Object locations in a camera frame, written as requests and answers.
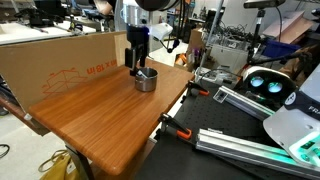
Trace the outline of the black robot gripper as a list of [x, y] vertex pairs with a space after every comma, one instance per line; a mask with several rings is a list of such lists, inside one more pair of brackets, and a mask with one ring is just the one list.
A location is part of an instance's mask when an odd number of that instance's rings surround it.
[[127, 40], [131, 47], [125, 49], [125, 66], [129, 68], [129, 74], [135, 76], [138, 71], [137, 65], [145, 67], [145, 60], [149, 49], [149, 29], [146, 26], [137, 27], [126, 25]]

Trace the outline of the white Franka robot base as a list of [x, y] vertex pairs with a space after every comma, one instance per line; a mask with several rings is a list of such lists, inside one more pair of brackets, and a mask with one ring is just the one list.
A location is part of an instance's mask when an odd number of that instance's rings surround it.
[[320, 65], [263, 127], [296, 162], [320, 168]]

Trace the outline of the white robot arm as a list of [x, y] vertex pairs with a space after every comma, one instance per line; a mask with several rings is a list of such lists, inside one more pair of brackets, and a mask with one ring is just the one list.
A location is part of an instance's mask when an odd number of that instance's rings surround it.
[[123, 0], [122, 19], [130, 42], [130, 47], [125, 49], [125, 66], [129, 68], [131, 76], [137, 74], [138, 66], [145, 66], [150, 38], [162, 41], [173, 31], [168, 23], [153, 21], [154, 13], [165, 12], [180, 2], [181, 0]]

